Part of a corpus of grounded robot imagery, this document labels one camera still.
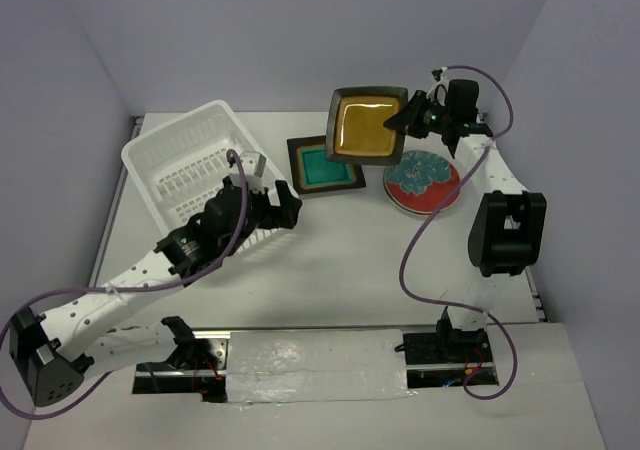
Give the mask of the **black square plate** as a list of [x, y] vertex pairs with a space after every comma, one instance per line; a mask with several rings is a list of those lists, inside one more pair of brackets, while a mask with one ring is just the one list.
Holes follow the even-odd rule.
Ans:
[[325, 137], [286, 140], [292, 185], [299, 195], [312, 195], [366, 187], [359, 165], [333, 162], [325, 155]]
[[397, 164], [405, 135], [384, 123], [408, 102], [408, 90], [396, 86], [358, 86], [333, 92], [326, 125], [328, 160], [355, 165]]

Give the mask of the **large red teal floral plate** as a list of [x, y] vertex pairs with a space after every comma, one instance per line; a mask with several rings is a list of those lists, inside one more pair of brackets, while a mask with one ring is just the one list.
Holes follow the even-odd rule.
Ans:
[[424, 150], [406, 151], [398, 164], [383, 173], [387, 196], [399, 208], [430, 215], [460, 183], [460, 175], [446, 158]]

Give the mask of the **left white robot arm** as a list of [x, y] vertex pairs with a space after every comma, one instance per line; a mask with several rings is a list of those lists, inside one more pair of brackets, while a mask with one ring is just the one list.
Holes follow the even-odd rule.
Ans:
[[9, 354], [33, 404], [54, 405], [85, 380], [138, 363], [216, 369], [211, 345], [178, 316], [147, 326], [123, 323], [217, 270], [255, 231], [294, 228], [302, 202], [286, 181], [275, 188], [279, 202], [273, 205], [266, 189], [227, 176], [201, 212], [105, 286], [41, 314], [31, 307], [16, 312]]

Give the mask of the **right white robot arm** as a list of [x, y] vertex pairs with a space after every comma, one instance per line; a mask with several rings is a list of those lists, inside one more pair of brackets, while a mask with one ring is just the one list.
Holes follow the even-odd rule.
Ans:
[[470, 264], [478, 271], [466, 302], [436, 299], [443, 312], [432, 334], [404, 337], [397, 351], [410, 363], [441, 357], [460, 361], [487, 356], [486, 326], [508, 279], [521, 275], [539, 257], [547, 202], [513, 175], [498, 148], [498, 133], [477, 108], [474, 80], [436, 74], [433, 87], [418, 90], [385, 122], [385, 127], [413, 138], [440, 137], [464, 175], [463, 184], [480, 197], [467, 240]]

